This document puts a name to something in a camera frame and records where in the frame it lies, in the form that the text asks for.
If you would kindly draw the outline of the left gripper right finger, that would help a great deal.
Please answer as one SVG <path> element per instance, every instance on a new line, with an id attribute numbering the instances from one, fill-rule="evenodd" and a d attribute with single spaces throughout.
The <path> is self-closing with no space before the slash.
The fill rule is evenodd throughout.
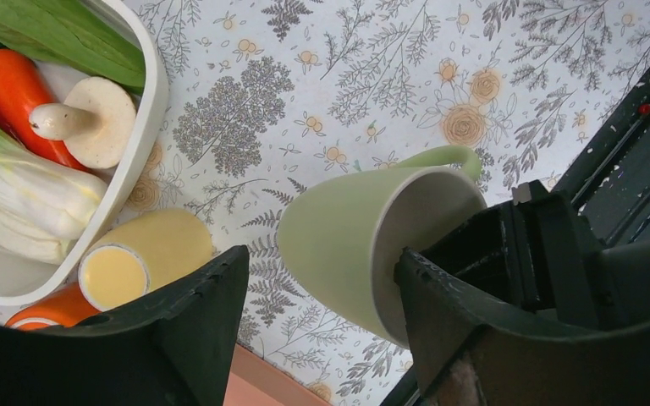
<path id="1" fill-rule="evenodd" d="M 650 405 L 650 240 L 608 247 L 538 181 L 394 271 L 432 405 Z"/>

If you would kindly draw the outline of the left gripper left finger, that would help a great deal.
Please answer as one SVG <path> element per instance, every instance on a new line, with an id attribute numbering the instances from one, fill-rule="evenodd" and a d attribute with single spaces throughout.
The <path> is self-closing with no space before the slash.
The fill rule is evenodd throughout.
<path id="1" fill-rule="evenodd" d="M 220 405 L 249 279 L 238 245 L 76 326 L 0 326 L 0 405 Z"/>

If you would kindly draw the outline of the yellow mug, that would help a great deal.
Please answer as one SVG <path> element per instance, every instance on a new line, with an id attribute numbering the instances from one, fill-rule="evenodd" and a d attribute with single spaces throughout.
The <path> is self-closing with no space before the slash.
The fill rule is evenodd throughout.
<path id="1" fill-rule="evenodd" d="M 212 258 L 205 223 L 185 209 L 162 209 L 98 239 L 80 261 L 78 282 L 94 308 L 108 311 L 191 274 Z"/>

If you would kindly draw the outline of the orange mug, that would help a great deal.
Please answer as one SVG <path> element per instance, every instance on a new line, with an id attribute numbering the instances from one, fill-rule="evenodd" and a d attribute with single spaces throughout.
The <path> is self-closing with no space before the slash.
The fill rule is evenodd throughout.
<path id="1" fill-rule="evenodd" d="M 78 283 L 63 285 L 58 291 L 13 315 L 5 324 L 30 331 L 50 326 L 71 327 L 99 313 L 85 298 Z"/>

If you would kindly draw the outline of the light green mug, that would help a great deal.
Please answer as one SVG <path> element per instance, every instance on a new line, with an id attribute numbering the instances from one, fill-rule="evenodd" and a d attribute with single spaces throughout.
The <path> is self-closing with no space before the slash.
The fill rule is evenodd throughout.
<path id="1" fill-rule="evenodd" d="M 297 283 L 347 321 L 409 345 L 394 268 L 403 249 L 423 250 L 486 207 L 479 156 L 446 145 L 392 167 L 310 187 L 285 209 L 279 254 Z"/>

